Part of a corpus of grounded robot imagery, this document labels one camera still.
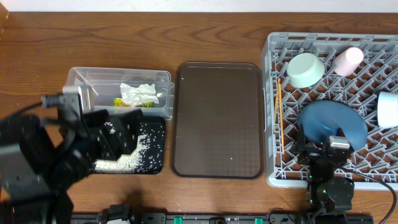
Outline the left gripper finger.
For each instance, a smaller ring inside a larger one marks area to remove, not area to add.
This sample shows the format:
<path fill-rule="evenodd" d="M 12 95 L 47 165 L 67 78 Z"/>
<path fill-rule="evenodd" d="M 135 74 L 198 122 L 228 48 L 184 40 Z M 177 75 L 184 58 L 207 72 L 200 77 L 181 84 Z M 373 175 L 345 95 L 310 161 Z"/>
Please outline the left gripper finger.
<path fill-rule="evenodd" d="M 103 137 L 104 124 L 108 121 L 107 110 L 96 110 L 82 113 L 80 116 L 81 137 Z"/>
<path fill-rule="evenodd" d="M 139 125 L 143 119 L 141 110 L 110 115 L 102 127 L 102 159 L 116 161 L 122 155 L 130 155 L 137 147 Z"/>

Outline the dark blue plate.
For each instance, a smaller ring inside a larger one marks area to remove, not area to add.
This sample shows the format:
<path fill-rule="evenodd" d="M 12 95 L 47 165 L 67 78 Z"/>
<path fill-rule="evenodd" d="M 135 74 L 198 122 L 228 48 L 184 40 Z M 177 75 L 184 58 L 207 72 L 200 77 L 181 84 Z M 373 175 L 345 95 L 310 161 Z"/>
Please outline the dark blue plate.
<path fill-rule="evenodd" d="M 368 128 L 362 116 L 336 101 L 320 100 L 308 104 L 298 115 L 297 124 L 303 127 L 305 136 L 317 144 L 336 136 L 339 129 L 355 152 L 362 150 L 367 141 Z"/>

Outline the light blue bowl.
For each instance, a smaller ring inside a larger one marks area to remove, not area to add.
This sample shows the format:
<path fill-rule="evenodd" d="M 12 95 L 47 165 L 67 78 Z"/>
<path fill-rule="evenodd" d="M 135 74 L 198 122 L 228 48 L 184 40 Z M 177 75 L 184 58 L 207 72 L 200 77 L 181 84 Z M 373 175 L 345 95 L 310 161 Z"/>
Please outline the light blue bowl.
<path fill-rule="evenodd" d="M 377 101 L 377 122 L 383 129 L 397 127 L 397 94 L 380 92 Z"/>

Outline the mint green bowl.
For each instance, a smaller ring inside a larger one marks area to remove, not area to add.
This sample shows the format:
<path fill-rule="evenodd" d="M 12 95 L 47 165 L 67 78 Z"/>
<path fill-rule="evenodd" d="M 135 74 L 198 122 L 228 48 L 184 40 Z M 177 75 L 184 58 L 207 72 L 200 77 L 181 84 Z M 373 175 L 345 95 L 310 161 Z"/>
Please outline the mint green bowl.
<path fill-rule="evenodd" d="M 324 72 L 324 63 L 311 53 L 296 55 L 287 66 L 289 83 L 295 88 L 306 88 L 316 84 Z"/>

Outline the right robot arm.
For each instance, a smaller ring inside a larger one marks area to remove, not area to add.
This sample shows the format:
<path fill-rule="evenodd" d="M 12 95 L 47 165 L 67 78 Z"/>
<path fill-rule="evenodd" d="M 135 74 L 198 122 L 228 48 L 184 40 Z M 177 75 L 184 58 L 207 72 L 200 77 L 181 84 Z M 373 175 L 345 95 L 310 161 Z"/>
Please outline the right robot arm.
<path fill-rule="evenodd" d="M 311 207 L 295 218 L 295 223 L 347 223 L 346 212 L 352 209 L 354 182 L 335 175 L 335 170 L 347 161 L 351 145 L 341 129 L 321 146 L 308 140 L 304 127 L 295 140 L 293 152 L 300 165 L 308 166 L 306 199 Z"/>

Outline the white tissue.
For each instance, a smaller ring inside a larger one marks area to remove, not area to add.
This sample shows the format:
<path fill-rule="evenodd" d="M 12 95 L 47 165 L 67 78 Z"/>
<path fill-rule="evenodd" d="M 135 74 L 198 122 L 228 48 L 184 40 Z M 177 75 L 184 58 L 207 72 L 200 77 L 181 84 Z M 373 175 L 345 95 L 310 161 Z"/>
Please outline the white tissue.
<path fill-rule="evenodd" d="M 145 103 L 159 103 L 154 84 L 141 84 L 133 87 L 128 84 L 120 84 L 122 101 L 132 107 L 143 105 Z"/>

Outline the pink paper cup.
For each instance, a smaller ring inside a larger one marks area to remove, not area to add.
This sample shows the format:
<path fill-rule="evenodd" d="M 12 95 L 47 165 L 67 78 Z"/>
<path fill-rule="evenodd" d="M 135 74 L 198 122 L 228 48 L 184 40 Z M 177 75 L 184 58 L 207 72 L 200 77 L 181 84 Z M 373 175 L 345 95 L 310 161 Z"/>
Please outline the pink paper cup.
<path fill-rule="evenodd" d="M 357 47 L 350 47 L 339 54 L 332 62 L 335 73 L 342 77 L 351 75 L 364 59 L 364 53 Z"/>

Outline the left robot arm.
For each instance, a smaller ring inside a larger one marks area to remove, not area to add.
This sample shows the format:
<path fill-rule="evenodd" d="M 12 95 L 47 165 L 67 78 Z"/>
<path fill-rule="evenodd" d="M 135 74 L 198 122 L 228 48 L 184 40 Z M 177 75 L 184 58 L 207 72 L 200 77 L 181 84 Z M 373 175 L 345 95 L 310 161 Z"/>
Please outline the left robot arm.
<path fill-rule="evenodd" d="M 110 115 L 106 110 L 79 121 L 29 114 L 1 124 L 1 223 L 70 223 L 67 191 L 93 171 L 98 160 L 116 161 L 137 146 L 141 110 Z"/>

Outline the green yellow snack wrapper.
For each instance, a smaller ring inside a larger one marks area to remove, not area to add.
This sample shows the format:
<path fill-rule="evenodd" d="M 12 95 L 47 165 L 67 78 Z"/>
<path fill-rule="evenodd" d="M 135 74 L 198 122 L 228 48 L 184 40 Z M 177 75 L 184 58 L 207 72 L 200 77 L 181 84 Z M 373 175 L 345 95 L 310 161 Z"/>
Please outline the green yellow snack wrapper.
<path fill-rule="evenodd" d="M 118 106 L 118 107 L 131 107 L 131 105 L 123 102 L 121 98 L 115 98 L 113 101 L 113 106 Z M 148 102 L 148 103 L 143 103 L 140 105 L 136 105 L 136 108 L 152 108 L 153 107 L 153 102 Z"/>

